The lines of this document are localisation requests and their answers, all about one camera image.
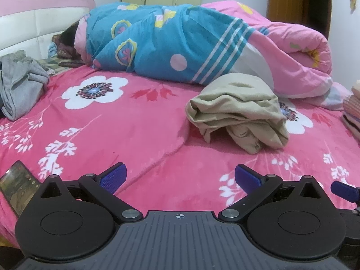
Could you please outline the grey sweatshirt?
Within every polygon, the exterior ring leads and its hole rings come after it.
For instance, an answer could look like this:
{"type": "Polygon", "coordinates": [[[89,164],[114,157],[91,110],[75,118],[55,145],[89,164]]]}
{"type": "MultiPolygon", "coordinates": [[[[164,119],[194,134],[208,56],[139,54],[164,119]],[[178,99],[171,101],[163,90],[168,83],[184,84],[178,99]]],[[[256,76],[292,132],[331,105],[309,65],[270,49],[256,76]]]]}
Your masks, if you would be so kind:
{"type": "Polygon", "coordinates": [[[24,50],[1,57],[1,112],[11,121],[29,113],[46,93],[52,70],[24,50]]]}

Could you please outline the smartphone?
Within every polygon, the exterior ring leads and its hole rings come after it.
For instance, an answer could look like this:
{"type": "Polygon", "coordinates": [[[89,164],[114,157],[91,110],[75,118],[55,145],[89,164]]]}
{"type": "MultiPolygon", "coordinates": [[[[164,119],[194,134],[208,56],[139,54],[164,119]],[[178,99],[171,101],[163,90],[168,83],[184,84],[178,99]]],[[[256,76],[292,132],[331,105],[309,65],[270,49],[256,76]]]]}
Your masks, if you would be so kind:
{"type": "Polygon", "coordinates": [[[1,177],[1,192],[17,217],[22,214],[40,186],[41,182],[20,160],[12,164],[1,177]]]}

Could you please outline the beige trousers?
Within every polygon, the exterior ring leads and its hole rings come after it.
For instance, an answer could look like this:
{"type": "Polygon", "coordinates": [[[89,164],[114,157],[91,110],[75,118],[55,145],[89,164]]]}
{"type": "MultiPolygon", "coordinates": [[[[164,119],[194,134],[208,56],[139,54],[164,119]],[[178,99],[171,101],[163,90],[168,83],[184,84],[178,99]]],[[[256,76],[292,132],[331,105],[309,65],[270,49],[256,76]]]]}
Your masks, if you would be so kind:
{"type": "Polygon", "coordinates": [[[207,143],[219,129],[252,155],[264,146],[282,149],[289,141],[277,95],[249,74],[229,73],[215,79],[188,101],[185,113],[207,143]]]}

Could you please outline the patterned pillow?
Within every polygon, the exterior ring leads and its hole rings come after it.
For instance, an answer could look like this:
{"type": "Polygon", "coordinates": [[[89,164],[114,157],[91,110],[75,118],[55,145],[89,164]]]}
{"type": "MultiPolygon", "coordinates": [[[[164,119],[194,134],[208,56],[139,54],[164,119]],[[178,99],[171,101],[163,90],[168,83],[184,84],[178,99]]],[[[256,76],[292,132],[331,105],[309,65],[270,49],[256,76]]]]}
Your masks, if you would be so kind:
{"type": "Polygon", "coordinates": [[[83,66],[81,60],[69,60],[59,57],[50,57],[38,60],[39,64],[47,71],[50,76],[58,75],[70,69],[75,69],[83,66]]]}

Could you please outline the brown wooden door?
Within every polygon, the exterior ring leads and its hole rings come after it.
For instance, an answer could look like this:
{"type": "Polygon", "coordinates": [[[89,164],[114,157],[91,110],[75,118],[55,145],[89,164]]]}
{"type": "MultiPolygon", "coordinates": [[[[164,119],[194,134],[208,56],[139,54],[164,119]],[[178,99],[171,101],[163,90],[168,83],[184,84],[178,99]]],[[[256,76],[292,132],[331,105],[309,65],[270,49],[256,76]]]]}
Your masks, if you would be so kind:
{"type": "Polygon", "coordinates": [[[329,37],[332,0],[268,0],[271,21],[300,24],[329,37]]]}

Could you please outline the pink white headboard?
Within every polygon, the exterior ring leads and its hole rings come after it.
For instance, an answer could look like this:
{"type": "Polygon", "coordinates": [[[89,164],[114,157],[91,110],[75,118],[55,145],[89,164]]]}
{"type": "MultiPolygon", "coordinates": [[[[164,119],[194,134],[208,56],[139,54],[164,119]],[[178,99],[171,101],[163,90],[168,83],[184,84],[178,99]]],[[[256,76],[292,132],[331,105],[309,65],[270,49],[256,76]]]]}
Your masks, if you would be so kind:
{"type": "Polygon", "coordinates": [[[94,7],[94,0],[1,0],[1,56],[23,50],[47,58],[52,37],[94,7]]]}

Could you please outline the wall sticker decoration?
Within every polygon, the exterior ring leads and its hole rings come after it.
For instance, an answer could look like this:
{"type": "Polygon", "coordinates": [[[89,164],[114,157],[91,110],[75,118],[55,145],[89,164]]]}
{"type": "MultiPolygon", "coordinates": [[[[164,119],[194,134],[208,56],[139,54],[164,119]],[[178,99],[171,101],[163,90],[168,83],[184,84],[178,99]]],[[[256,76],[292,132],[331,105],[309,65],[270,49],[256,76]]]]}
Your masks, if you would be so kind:
{"type": "Polygon", "coordinates": [[[350,0],[350,13],[352,14],[356,10],[357,0],[350,0]]]}

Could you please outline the folded clothes stack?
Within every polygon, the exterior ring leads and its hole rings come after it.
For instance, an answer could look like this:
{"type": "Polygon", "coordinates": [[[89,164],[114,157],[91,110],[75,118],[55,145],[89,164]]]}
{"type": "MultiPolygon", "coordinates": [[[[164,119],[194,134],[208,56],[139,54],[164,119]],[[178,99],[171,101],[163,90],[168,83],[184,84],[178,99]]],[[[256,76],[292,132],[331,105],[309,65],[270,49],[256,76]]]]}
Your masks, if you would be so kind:
{"type": "Polygon", "coordinates": [[[360,83],[359,80],[351,88],[352,95],[343,101],[342,121],[352,135],[360,140],[360,83]]]}

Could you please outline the pink floral bed sheet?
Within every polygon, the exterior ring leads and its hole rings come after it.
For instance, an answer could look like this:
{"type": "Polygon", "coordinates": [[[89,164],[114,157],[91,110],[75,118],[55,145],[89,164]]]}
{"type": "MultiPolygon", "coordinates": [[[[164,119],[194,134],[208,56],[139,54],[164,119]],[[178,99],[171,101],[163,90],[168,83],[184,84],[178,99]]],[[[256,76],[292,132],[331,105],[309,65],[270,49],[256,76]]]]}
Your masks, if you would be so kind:
{"type": "Polygon", "coordinates": [[[29,113],[1,119],[1,174],[20,160],[40,182],[77,180],[122,162],[127,177],[116,195],[141,212],[220,212],[245,195],[239,164],[284,180],[312,175],[325,191],[334,181],[359,186],[359,141],[340,112],[278,99],[289,141],[252,155],[225,129],[205,142],[188,120],[185,106],[204,87],[88,66],[49,82],[29,113]]]}

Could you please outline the blue pink floral quilt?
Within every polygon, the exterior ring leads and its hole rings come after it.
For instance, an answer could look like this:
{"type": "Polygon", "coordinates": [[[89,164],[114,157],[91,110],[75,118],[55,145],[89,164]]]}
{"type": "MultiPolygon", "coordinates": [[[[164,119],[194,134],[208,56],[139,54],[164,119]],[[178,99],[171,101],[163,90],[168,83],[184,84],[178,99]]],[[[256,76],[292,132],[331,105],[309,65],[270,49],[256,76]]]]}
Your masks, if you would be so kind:
{"type": "Polygon", "coordinates": [[[238,72],[281,98],[342,110],[329,43],[303,25],[272,22],[237,1],[192,6],[99,6],[78,22],[74,47],[88,65],[161,81],[209,85],[238,72]]]}

